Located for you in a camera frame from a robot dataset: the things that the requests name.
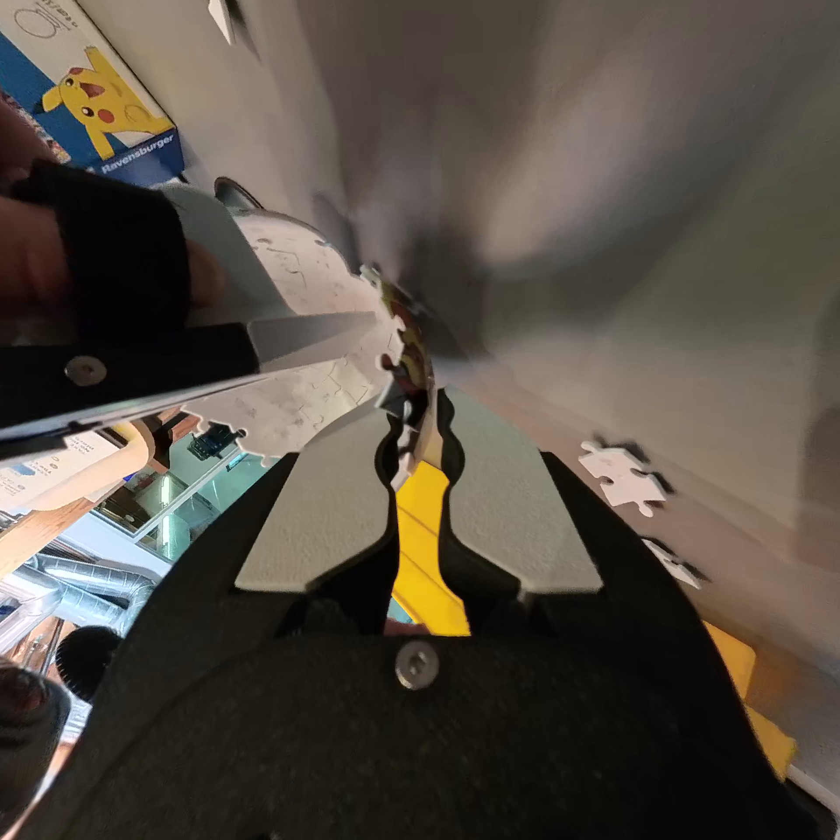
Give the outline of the black round ball stand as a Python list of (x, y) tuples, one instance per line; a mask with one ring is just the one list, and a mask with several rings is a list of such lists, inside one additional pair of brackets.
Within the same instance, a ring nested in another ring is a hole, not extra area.
[(213, 194), (234, 217), (266, 210), (252, 192), (227, 176), (220, 175), (215, 179)]

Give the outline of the wooden beam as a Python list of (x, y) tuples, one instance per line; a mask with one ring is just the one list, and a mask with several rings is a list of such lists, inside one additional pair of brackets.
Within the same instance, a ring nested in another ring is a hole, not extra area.
[(47, 511), (31, 511), (1, 532), (1, 578), (58, 538), (96, 504), (87, 498)]

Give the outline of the person's right hand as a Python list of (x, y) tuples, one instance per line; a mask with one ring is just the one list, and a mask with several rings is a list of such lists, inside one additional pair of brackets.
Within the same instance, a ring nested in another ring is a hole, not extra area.
[[(9, 186), (27, 179), (37, 161), (54, 160), (47, 145), (20, 115), (1, 103), (1, 176)], [(187, 241), (192, 304), (207, 306), (224, 290), (226, 277), (201, 245)], [(72, 278), (54, 211), (43, 205), (1, 198), (1, 299), (15, 313), (58, 312), (71, 293)]]

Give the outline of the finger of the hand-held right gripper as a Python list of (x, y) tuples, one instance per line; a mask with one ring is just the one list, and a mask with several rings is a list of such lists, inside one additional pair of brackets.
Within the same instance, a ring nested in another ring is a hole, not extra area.
[(52, 444), (78, 429), (233, 390), (324, 361), (373, 329), (370, 311), (184, 329), (105, 345), (2, 348), (4, 444)]

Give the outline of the white double puzzle piece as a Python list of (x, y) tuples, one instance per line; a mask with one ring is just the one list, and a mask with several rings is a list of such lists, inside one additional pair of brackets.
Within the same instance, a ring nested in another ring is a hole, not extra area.
[(699, 575), (678, 556), (654, 540), (642, 538), (642, 542), (675, 580), (697, 590), (701, 589), (701, 578)]
[(625, 447), (584, 441), (581, 450), (581, 467), (598, 481), (612, 508), (634, 505), (640, 514), (651, 518), (654, 516), (653, 505), (667, 501), (662, 483)]

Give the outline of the black round knob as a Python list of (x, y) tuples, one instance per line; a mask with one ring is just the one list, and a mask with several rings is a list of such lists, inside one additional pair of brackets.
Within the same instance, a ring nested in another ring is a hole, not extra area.
[(108, 626), (81, 626), (56, 649), (55, 665), (65, 687), (91, 704), (123, 638)]

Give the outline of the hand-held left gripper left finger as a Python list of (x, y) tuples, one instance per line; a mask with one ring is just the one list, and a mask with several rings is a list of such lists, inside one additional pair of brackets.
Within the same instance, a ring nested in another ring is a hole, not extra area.
[(362, 634), (381, 634), (398, 572), (392, 479), (402, 425), (359, 406), (298, 455), (235, 586), (336, 602)]

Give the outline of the silver ventilation duct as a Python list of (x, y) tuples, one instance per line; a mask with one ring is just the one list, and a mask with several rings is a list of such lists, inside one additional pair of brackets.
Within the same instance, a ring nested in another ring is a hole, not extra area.
[(37, 573), (36, 582), (57, 588), (56, 615), (79, 627), (108, 627), (125, 637), (149, 601), (156, 582), (101, 563), (37, 554), (20, 566)]

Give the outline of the paper instruction leaflet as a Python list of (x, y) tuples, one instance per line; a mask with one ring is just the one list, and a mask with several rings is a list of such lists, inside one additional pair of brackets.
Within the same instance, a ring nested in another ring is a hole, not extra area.
[(207, 1), (207, 11), (215, 22), (229, 45), (237, 39), (237, 32), (241, 24), (241, 13), (238, 1)]

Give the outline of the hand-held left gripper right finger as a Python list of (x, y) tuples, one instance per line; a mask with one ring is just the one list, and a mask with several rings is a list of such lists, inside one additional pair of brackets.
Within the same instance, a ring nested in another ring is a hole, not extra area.
[(557, 596), (603, 579), (538, 446), (456, 388), (437, 393), (444, 494), (438, 564), (472, 636), (527, 627)]

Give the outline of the yellow board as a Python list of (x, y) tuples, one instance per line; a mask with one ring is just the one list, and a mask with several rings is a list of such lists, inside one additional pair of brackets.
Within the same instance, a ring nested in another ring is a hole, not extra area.
[[(388, 616), (407, 625), (424, 626), (433, 635), (470, 635), (462, 601), (446, 585), (438, 567), (438, 537), (448, 479), (439, 469), (420, 463), (395, 494), (400, 564)], [(772, 721), (746, 704), (756, 656), (737, 638), (704, 623), (726, 666), (752, 730), (773, 771), (785, 781), (796, 744)]]

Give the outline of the blue puzzle box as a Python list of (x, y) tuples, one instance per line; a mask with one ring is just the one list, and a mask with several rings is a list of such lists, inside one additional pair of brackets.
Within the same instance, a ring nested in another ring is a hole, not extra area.
[(146, 187), (183, 173), (175, 124), (77, 2), (1, 2), (1, 88), (63, 165)]

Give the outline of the colourful puzzle ball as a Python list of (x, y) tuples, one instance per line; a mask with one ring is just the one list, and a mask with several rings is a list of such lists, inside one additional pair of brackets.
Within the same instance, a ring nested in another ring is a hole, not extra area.
[(214, 425), (239, 433), (238, 446), (264, 461), (299, 450), (357, 406), (373, 402), (402, 424), (398, 489), (422, 460), (434, 373), (412, 303), (374, 267), (353, 271), (313, 228), (278, 213), (239, 213), (235, 221), (293, 313), (372, 312), (373, 326), (347, 350), (229, 392), (185, 404), (194, 434)]

